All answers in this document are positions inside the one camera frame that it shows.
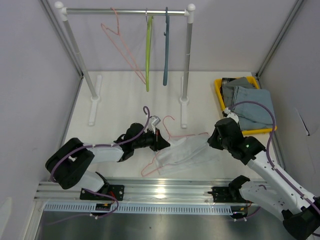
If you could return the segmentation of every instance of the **pink wire hanger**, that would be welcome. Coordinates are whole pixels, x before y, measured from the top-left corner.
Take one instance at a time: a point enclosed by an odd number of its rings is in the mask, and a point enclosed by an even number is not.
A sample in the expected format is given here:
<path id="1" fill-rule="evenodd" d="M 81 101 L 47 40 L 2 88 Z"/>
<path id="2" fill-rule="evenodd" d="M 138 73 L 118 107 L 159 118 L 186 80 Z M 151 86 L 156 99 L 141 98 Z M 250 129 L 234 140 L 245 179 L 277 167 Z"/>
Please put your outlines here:
<path id="1" fill-rule="evenodd" d="M 138 64 L 136 62 L 135 57 L 132 55 L 131 51 L 129 50 L 129 47 L 127 46 L 125 40 L 122 38 L 122 35 L 120 33 L 120 28 L 119 28 L 119 17 L 117 14 L 117 11 L 111 7 L 111 9 L 114 11 L 114 14 L 116 16 L 116 25 L 117 25 L 117 32 L 113 31 L 112 29 L 110 29 L 109 27 L 107 27 L 106 25 L 104 25 L 103 23 L 101 23 L 101 28 L 104 31 L 104 33 L 106 34 L 106 36 L 110 39 L 110 41 L 113 43 L 113 45 L 115 46 L 115 48 L 120 52 L 120 54 L 122 55 L 122 57 L 125 59 L 125 61 L 130 65 L 131 69 L 135 72 L 135 74 L 141 79 L 141 81 L 146 84 L 146 78 L 144 76 L 144 74 L 141 72 L 140 68 L 138 67 Z M 110 32 L 112 32 L 113 34 L 119 36 L 123 46 L 125 47 L 126 51 L 129 53 L 130 58 L 135 66 L 135 68 L 133 67 L 133 65 L 130 63 L 130 61 L 127 59 L 127 57 L 124 55 L 124 53 L 122 52 L 122 50 L 118 47 L 118 45 L 116 44 L 116 42 L 111 38 L 110 34 L 108 33 L 108 30 Z"/>
<path id="2" fill-rule="evenodd" d="M 165 128 L 165 131 L 166 131 L 166 133 L 169 135 L 169 138 L 168 138 L 167 141 L 169 141 L 171 138 L 184 138 L 184 137 L 195 136 L 195 134 L 172 136 L 171 133 L 169 132 L 167 126 L 165 125 L 165 119 L 166 119 L 166 118 L 171 118 L 171 119 L 174 120 L 174 121 L 175 121 L 175 118 L 174 118 L 173 116 L 171 116 L 171 115 L 167 115 L 167 116 L 165 116 L 165 117 L 163 118 L 163 120 L 162 120 L 162 124 L 163 124 L 163 126 L 164 126 L 164 128 Z M 208 132 L 202 132 L 202 133 L 199 133 L 198 135 L 202 135 L 202 134 L 207 134 L 207 135 L 209 135 Z M 167 164 L 164 165 L 164 166 L 157 167 L 156 169 L 154 169 L 154 170 L 152 170 L 152 171 L 144 174 L 144 171 L 145 171 L 149 166 L 151 166 L 151 165 L 153 165 L 153 164 L 155 163 L 155 160 L 156 160 L 156 158 L 157 158 L 157 156 L 158 156 L 158 154 L 159 154 L 160 152 L 161 152 L 161 150 L 158 151 L 158 152 L 155 154 L 155 156 L 154 156 L 153 159 L 152 159 L 152 162 L 148 163 L 148 164 L 141 170 L 140 174 L 141 174 L 141 176 L 142 176 L 143 178 L 146 177 L 146 176 L 149 176 L 150 174 L 158 171 L 159 169 L 161 169 L 161 168 L 163 168 L 163 167 L 172 165 L 171 163 L 167 163 Z"/>

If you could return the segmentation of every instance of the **yellow basket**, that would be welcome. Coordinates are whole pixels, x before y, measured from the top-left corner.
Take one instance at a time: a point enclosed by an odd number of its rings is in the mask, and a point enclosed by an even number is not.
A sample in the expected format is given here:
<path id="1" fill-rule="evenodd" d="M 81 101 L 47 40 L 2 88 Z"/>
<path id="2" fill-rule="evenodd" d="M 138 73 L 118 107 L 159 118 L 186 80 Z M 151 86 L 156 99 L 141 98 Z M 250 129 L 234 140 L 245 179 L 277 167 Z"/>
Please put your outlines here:
<path id="1" fill-rule="evenodd" d="M 253 76 L 247 76 L 246 79 L 248 80 L 249 83 L 253 84 L 256 89 L 259 89 L 259 85 Z M 214 81 L 215 93 L 218 97 L 221 110 L 223 111 L 225 110 L 226 106 L 220 93 L 221 84 L 222 84 L 222 78 L 216 79 Z M 272 131 L 272 128 L 262 128 L 262 129 L 256 129 L 256 130 L 245 130 L 245 131 L 242 131 L 242 134 L 243 135 L 266 134 L 266 133 L 270 133 L 271 131 Z"/>

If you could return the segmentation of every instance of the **blue hanger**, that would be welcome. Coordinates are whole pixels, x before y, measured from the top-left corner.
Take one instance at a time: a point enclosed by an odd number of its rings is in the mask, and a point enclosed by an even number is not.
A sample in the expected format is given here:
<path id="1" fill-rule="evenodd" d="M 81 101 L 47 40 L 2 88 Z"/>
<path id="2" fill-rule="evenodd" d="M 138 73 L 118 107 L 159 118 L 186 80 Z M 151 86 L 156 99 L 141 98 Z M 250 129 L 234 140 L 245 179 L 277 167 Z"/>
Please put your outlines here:
<path id="1" fill-rule="evenodd" d="M 169 26 L 170 17 L 168 16 L 168 7 L 165 8 L 165 57 L 164 57 L 164 71 L 163 71 L 163 86 L 167 86 L 168 82 L 168 58 L 169 58 Z"/>

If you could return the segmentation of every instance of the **metal track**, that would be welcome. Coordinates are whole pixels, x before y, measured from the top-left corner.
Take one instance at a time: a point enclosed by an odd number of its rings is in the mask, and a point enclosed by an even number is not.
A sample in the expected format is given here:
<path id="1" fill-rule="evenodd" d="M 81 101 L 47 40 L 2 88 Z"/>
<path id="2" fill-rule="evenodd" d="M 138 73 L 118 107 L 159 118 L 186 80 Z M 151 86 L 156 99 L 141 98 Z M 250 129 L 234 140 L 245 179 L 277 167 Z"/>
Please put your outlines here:
<path id="1" fill-rule="evenodd" d="M 108 178 L 110 184 L 124 185 L 121 205 L 141 204 L 174 206 L 235 206 L 239 203 L 215 203 L 208 194 L 212 187 L 226 187 L 230 180 L 194 181 L 173 179 Z M 80 188 L 63 190 L 58 184 L 40 182 L 34 200 L 41 202 L 103 203 L 80 200 Z"/>

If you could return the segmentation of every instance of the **white table surface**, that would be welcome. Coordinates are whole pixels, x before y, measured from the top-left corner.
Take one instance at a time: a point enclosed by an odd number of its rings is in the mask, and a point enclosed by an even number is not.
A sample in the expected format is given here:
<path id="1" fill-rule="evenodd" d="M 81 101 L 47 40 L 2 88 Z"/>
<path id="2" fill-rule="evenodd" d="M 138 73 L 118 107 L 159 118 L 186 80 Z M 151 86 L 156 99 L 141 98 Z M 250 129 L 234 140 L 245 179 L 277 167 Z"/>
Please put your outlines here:
<path id="1" fill-rule="evenodd" d="M 98 106 L 94 126 L 88 125 L 91 108 L 91 94 L 86 81 L 82 82 L 79 96 L 74 108 L 66 140 L 77 137 L 84 143 L 111 143 L 124 134 L 132 123 L 146 122 L 143 106 L 147 105 L 151 115 L 163 119 L 167 115 L 176 120 L 166 119 L 165 123 L 173 136 L 199 134 L 215 129 L 215 123 L 222 118 L 218 98 L 214 90 L 214 80 L 222 77 L 251 76 L 250 72 L 190 72 L 188 85 L 188 128 L 180 127 L 181 76 L 183 72 L 168 73 L 168 84 L 163 86 L 163 72 L 150 72 L 150 91 L 132 71 L 103 71 L 89 73 L 93 84 L 97 75 L 102 75 L 101 102 Z M 160 123 L 157 128 L 167 137 L 165 128 Z M 269 134 L 254 135 L 266 146 Z M 98 171 L 106 177 L 142 177 L 141 170 L 151 163 L 154 152 L 149 148 L 136 149 L 134 156 L 124 162 L 103 162 L 92 164 L 88 169 Z M 270 155 L 275 159 L 275 153 L 270 146 Z M 206 162 L 201 166 L 186 171 L 159 175 L 156 171 L 150 178 L 170 179 L 234 179 L 244 175 L 250 179 L 260 179 L 254 171 L 234 159 L 226 150 L 221 152 L 218 161 Z"/>

